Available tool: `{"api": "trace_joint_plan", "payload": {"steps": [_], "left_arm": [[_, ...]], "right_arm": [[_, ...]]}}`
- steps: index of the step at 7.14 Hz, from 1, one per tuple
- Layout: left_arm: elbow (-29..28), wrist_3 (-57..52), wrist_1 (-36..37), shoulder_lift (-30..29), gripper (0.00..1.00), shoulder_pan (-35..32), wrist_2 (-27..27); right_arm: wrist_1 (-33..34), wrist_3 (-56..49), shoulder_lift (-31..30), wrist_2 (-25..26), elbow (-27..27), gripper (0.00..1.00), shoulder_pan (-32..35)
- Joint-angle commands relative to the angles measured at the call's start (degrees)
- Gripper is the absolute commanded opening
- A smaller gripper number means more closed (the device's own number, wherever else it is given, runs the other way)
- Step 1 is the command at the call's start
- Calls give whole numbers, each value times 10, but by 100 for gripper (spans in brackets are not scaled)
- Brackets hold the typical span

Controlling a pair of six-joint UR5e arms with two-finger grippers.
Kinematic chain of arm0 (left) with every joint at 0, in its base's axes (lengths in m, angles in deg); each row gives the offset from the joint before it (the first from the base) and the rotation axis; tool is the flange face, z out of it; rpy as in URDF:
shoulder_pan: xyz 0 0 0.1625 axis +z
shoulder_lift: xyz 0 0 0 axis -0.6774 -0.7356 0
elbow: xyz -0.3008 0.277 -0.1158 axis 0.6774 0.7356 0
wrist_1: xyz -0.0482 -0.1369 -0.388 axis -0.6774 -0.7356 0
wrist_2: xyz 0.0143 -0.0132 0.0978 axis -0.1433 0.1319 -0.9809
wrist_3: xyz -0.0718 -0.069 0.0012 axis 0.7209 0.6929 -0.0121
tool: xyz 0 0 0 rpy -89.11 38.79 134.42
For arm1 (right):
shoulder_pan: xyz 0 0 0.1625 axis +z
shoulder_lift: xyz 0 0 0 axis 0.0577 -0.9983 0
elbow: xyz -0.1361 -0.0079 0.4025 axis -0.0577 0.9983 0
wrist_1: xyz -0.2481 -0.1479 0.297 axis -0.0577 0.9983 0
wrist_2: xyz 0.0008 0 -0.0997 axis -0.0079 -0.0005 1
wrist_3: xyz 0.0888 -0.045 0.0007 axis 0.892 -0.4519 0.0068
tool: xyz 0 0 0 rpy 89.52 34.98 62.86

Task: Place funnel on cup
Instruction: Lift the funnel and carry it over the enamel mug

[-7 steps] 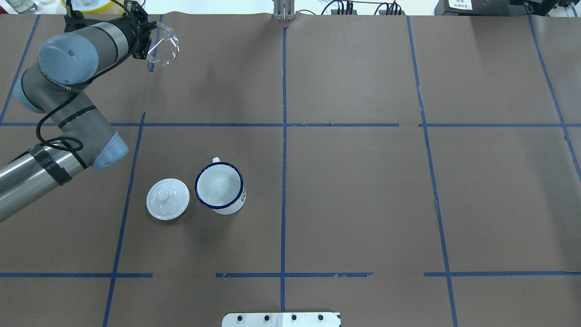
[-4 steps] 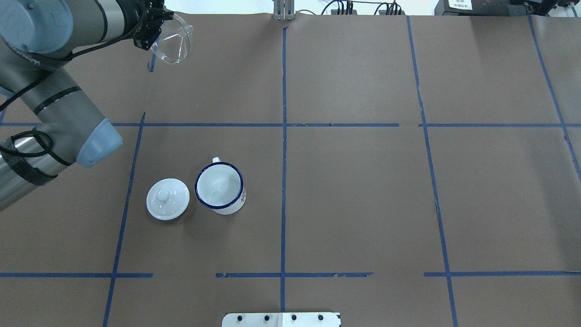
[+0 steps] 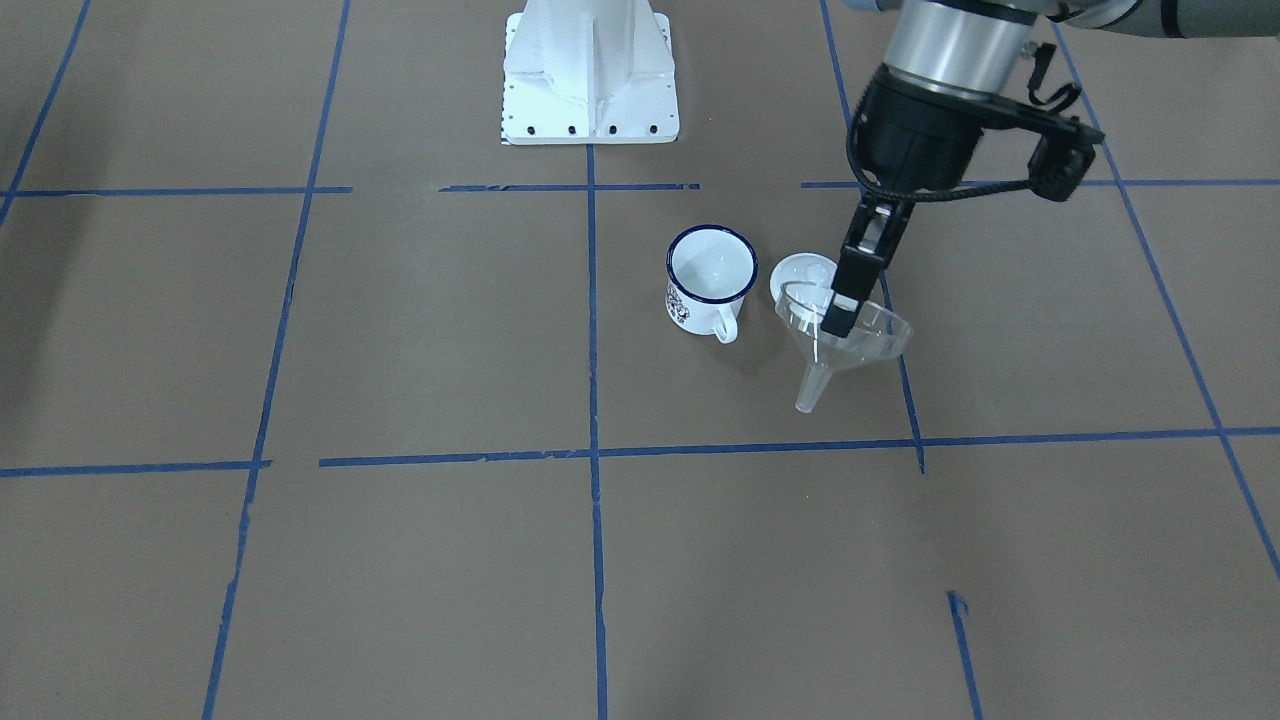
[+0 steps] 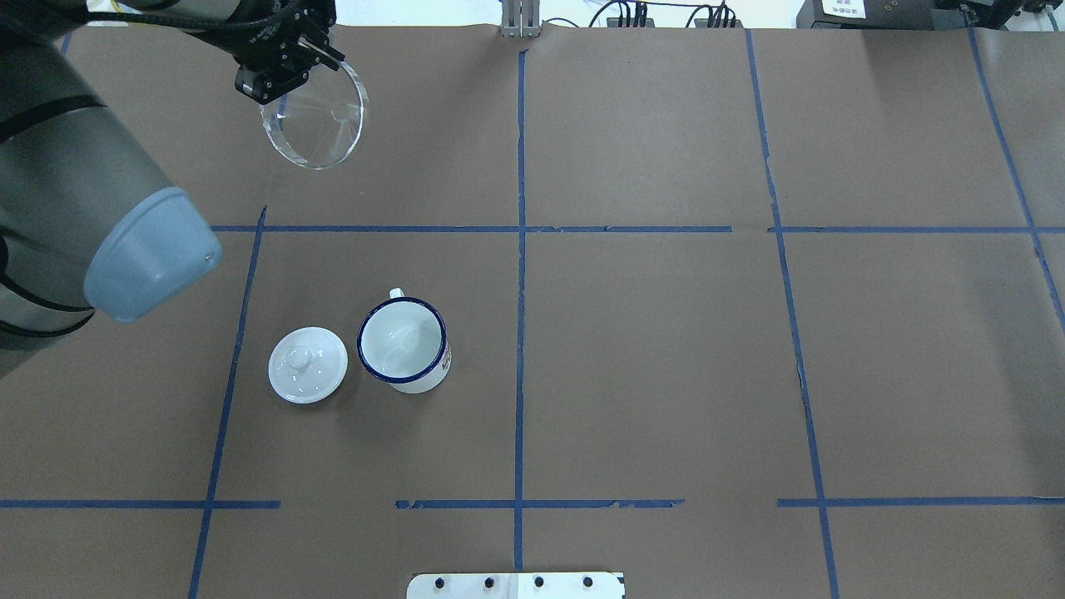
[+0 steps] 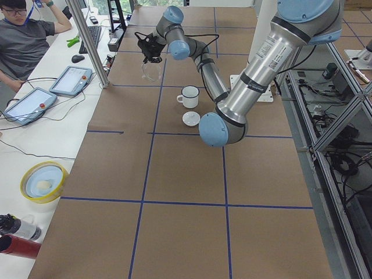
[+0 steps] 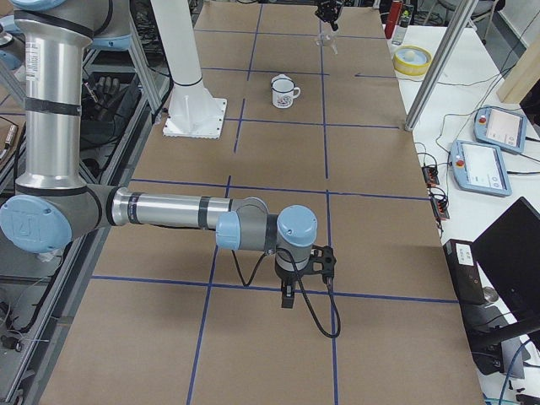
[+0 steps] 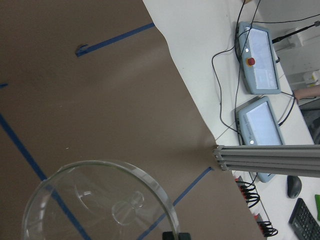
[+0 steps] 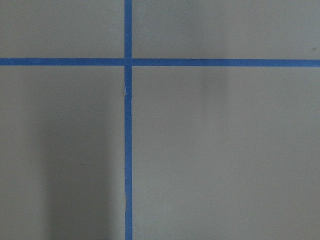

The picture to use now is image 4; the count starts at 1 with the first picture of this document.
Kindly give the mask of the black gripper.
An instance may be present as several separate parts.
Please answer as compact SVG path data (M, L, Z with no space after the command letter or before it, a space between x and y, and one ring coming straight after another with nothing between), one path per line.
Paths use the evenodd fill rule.
M292 81L304 82L316 66L338 71L346 56L331 45L335 25L334 1L267 1L255 20L273 18L228 32L228 51L235 58L235 90L259 106L292 91Z

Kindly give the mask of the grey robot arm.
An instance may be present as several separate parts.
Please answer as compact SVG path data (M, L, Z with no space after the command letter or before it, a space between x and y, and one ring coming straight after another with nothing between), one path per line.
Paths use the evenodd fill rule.
M58 49L93 22L166 27L225 51L266 106L335 69L332 1L4 1L1 35L1 341L10 374L97 312L128 323L215 269L223 247Z

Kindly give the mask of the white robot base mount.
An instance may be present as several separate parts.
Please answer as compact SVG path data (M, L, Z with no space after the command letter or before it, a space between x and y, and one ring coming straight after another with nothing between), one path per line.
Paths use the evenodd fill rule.
M615 572L423 573L407 598L625 598L624 574Z

